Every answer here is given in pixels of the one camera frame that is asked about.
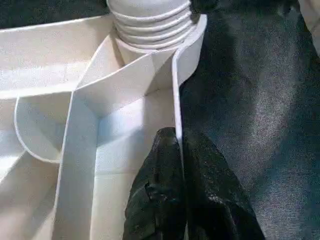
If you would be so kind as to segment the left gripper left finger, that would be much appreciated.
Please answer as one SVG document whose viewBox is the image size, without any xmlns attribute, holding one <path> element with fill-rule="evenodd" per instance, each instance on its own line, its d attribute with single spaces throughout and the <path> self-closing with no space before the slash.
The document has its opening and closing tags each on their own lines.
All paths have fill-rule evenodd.
<svg viewBox="0 0 320 240">
<path fill-rule="evenodd" d="M 180 145 L 173 127 L 157 131 L 132 183 L 125 240 L 182 240 L 187 223 Z"/>
</svg>

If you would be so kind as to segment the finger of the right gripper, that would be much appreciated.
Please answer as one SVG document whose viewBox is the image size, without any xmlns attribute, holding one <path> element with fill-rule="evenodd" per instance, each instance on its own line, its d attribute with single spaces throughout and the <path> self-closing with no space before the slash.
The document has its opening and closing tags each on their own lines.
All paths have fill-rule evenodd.
<svg viewBox="0 0 320 240">
<path fill-rule="evenodd" d="M 192 11 L 198 14 L 207 14 L 217 6 L 217 0 L 192 0 Z"/>
</svg>

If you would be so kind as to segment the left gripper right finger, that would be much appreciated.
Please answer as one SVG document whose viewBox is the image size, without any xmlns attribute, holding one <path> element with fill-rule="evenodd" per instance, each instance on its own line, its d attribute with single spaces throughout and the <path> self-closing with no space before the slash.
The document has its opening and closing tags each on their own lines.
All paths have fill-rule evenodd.
<svg viewBox="0 0 320 240">
<path fill-rule="evenodd" d="M 183 135 L 183 165 L 189 239 L 265 239 L 237 176 L 207 136 Z"/>
</svg>

